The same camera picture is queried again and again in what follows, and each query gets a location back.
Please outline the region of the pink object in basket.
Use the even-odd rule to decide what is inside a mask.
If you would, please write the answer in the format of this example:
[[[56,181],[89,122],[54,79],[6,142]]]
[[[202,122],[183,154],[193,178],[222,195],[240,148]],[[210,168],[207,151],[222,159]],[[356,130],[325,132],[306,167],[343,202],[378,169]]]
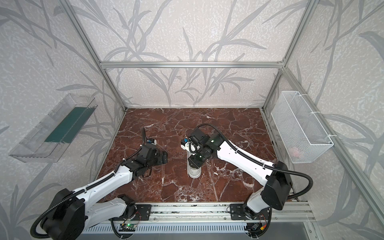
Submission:
[[[302,158],[302,151],[296,147],[290,148],[289,153],[292,158],[300,159]]]

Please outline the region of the clear plastic wall tray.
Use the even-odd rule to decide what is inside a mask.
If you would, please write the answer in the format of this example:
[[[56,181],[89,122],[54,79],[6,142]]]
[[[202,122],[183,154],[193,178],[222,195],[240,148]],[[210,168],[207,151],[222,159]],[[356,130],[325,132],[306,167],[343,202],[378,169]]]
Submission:
[[[9,155],[23,163],[56,163],[94,113],[94,97],[67,94]]]

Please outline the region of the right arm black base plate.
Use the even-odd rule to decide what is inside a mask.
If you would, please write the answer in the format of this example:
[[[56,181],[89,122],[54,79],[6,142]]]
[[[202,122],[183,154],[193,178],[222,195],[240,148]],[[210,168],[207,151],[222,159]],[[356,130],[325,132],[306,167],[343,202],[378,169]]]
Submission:
[[[271,208],[265,208],[259,213],[253,212],[245,204],[230,204],[228,212],[231,215],[231,220],[261,220],[266,221],[269,219]]]

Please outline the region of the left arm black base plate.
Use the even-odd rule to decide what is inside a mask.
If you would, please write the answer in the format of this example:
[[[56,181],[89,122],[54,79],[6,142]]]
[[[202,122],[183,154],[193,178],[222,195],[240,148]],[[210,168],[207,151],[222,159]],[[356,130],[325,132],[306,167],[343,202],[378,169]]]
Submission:
[[[124,214],[116,221],[148,221],[151,214],[152,205],[139,204],[134,207],[128,207]]]

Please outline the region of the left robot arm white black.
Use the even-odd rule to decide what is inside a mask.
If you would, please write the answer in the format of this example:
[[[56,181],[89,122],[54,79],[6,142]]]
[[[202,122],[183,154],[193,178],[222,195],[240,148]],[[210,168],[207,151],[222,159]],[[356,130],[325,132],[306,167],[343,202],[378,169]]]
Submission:
[[[154,143],[143,144],[106,176],[82,188],[58,192],[49,208],[32,224],[31,236],[36,239],[75,240],[84,230],[106,220],[133,218],[137,212],[136,202],[127,195],[119,195],[104,203],[100,200],[144,176],[152,167],[167,162],[166,151]]]

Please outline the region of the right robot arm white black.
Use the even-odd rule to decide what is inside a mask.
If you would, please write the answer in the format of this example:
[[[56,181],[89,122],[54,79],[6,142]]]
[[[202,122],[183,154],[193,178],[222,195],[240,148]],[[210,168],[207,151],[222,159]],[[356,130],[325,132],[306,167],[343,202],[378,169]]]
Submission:
[[[289,174],[281,172],[288,169],[282,162],[275,165],[262,160],[226,141],[221,134],[209,136],[198,128],[181,140],[181,148],[188,152],[189,177],[200,177],[202,165],[211,157],[218,158],[246,172],[263,186],[247,199],[246,210],[259,213],[268,207],[279,211],[283,209],[292,180]]]

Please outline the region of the white sneaker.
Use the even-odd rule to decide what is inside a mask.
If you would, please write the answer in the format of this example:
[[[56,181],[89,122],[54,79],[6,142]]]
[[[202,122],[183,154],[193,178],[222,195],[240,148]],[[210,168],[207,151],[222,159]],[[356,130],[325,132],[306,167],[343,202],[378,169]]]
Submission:
[[[190,178],[197,179],[201,176],[202,169],[201,168],[194,168],[190,165],[189,157],[192,156],[191,153],[187,152],[187,173]]]

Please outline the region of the aluminium frame rail base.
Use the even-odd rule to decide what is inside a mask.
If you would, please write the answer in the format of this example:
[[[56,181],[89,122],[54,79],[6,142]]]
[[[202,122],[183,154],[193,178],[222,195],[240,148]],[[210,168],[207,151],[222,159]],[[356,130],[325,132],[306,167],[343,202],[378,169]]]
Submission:
[[[255,220],[231,220],[228,212],[230,204],[226,202],[180,202],[149,203],[152,205],[148,221],[144,223],[229,223],[261,222]],[[272,210],[272,222],[314,222],[315,216],[307,202],[287,202],[283,210]]]

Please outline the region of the green circuit board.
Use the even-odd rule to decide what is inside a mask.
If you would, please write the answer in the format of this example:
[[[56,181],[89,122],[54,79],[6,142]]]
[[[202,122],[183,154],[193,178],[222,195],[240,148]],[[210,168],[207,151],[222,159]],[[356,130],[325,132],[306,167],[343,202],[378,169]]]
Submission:
[[[122,233],[135,232],[137,226],[138,224],[120,224],[118,231]]]

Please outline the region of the aluminium frame crossbar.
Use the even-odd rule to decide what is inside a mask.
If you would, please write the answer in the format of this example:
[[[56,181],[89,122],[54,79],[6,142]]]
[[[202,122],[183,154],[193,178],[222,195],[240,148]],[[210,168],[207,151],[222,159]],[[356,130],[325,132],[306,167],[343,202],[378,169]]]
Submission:
[[[266,68],[279,69],[281,62],[101,62],[105,69],[114,68]]]

